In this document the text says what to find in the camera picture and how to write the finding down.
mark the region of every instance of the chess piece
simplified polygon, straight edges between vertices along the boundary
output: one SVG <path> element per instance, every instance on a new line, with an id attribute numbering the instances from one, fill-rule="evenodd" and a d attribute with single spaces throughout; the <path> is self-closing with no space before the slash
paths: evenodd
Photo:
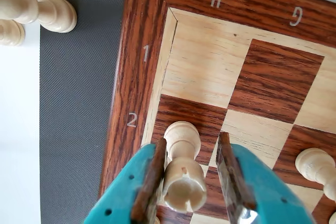
<path id="1" fill-rule="evenodd" d="M 0 18 L 27 24 L 38 20 L 40 24 L 58 33 L 74 29 L 77 14 L 66 0 L 0 0 Z"/>
<path id="2" fill-rule="evenodd" d="M 23 26 L 13 20 L 0 19 L 0 45 L 18 46 L 25 39 Z"/>
<path id="3" fill-rule="evenodd" d="M 329 224 L 336 224 L 336 212 L 330 217 Z"/>
<path id="4" fill-rule="evenodd" d="M 201 166 L 194 161 L 200 152 L 201 139 L 195 126 L 188 122 L 175 122 L 164 133 L 168 164 L 162 194 L 165 203 L 177 212 L 200 209 L 206 200 L 206 185 Z"/>
<path id="5" fill-rule="evenodd" d="M 306 149 L 297 156 L 295 167 L 304 178 L 322 184 L 324 194 L 336 200 L 335 161 L 327 152 L 318 148 Z"/>

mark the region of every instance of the number 1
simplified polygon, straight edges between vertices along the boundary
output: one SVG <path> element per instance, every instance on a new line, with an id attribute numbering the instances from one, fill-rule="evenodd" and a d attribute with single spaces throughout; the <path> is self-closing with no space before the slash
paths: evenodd
<path id="1" fill-rule="evenodd" d="M 143 61 L 144 61 L 144 62 L 146 62 L 146 61 L 147 61 L 148 48 L 149 48 L 149 46 L 148 46 L 148 45 L 146 45 L 146 46 L 144 46 L 144 47 L 143 47 L 143 49 L 145 49 L 145 57 L 144 57 L 144 59 L 143 59 Z"/>

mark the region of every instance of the chessboard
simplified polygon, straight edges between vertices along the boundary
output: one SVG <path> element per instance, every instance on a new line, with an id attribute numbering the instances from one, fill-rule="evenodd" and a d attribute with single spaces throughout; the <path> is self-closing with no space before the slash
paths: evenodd
<path id="1" fill-rule="evenodd" d="M 179 214 L 161 199 L 161 223 L 229 223 L 215 163 L 224 131 L 327 224 L 336 204 L 295 159 L 311 147 L 336 159 L 335 24 L 322 0 L 125 0 L 100 194 L 140 146 L 188 121 L 207 201 Z"/>
<path id="2" fill-rule="evenodd" d="M 215 162 L 220 131 L 270 167 L 318 223 L 328 223 L 335 202 L 299 174 L 295 159 L 311 147 L 336 159 L 336 49 L 171 8 L 159 63 L 142 145 L 173 122 L 194 124 L 208 194 L 185 215 L 161 200 L 161 223 L 229 223 Z"/>

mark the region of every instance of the black mat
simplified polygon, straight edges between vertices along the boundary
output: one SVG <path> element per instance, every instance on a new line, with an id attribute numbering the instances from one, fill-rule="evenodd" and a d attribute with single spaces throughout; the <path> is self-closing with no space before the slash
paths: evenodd
<path id="1" fill-rule="evenodd" d="M 76 28 L 40 34 L 42 224 L 80 223 L 98 196 L 123 0 L 68 0 Z"/>

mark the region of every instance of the wooden chess piece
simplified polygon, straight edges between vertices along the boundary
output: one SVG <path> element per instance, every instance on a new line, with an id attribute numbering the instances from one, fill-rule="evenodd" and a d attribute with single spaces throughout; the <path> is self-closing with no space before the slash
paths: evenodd
<path id="1" fill-rule="evenodd" d="M 200 135 L 194 125 L 175 122 L 164 133 L 168 164 L 162 194 L 165 203 L 177 212 L 200 209 L 206 201 L 206 185 L 201 166 L 194 160 L 201 148 Z"/>
<path id="2" fill-rule="evenodd" d="M 336 212 L 330 217 L 329 224 L 336 224 Z"/>
<path id="3" fill-rule="evenodd" d="M 66 0 L 0 0 L 0 18 L 27 24 L 38 20 L 40 24 L 58 33 L 74 29 L 77 14 Z"/>
<path id="4" fill-rule="evenodd" d="M 295 167 L 307 180 L 322 184 L 324 194 L 336 200 L 336 168 L 334 159 L 325 151 L 310 148 L 301 152 Z"/>
<path id="5" fill-rule="evenodd" d="M 0 45 L 18 46 L 25 39 L 23 26 L 13 20 L 0 19 Z"/>

